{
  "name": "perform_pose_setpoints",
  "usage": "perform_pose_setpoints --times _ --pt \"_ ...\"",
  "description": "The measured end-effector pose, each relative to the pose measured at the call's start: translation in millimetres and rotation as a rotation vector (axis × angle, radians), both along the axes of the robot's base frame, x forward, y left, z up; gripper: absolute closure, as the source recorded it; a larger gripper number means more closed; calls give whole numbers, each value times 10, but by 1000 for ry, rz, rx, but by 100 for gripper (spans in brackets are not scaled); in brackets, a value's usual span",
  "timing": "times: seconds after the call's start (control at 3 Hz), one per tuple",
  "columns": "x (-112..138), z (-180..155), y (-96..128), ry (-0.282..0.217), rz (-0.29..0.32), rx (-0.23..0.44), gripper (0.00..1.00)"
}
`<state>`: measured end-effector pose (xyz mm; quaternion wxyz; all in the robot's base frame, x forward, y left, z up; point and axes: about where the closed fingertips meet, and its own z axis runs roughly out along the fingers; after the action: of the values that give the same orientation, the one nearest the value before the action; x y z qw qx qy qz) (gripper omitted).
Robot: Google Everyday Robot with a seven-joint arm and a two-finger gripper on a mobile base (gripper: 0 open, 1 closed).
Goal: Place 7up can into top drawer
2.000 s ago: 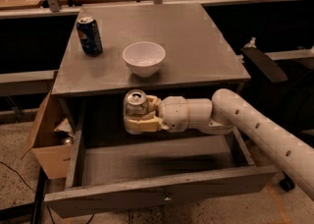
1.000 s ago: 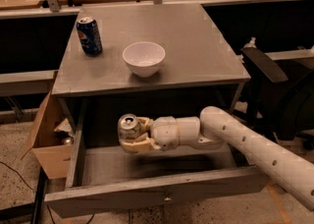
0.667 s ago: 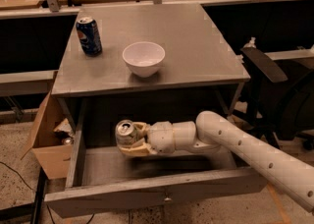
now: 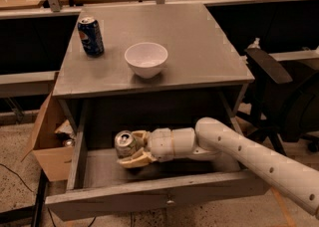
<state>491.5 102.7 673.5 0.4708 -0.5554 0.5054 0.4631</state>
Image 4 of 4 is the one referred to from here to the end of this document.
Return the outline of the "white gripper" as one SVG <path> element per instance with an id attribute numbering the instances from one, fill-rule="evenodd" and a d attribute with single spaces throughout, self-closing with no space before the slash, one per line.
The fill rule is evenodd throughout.
<path id="1" fill-rule="evenodd" d="M 152 133 L 146 130 L 132 132 L 136 148 L 133 153 L 118 159 L 118 164 L 126 169 L 145 167 L 155 161 L 166 162 L 193 155 L 196 136 L 192 127 L 169 129 L 158 128 Z"/>

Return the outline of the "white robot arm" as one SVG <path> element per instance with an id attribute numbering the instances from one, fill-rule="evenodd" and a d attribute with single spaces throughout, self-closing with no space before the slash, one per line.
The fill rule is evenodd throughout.
<path id="1" fill-rule="evenodd" d="M 174 159 L 235 158 L 306 212 L 319 218 L 319 171 L 258 144 L 211 117 L 195 127 L 123 130 L 115 137 L 118 164 L 126 169 Z"/>

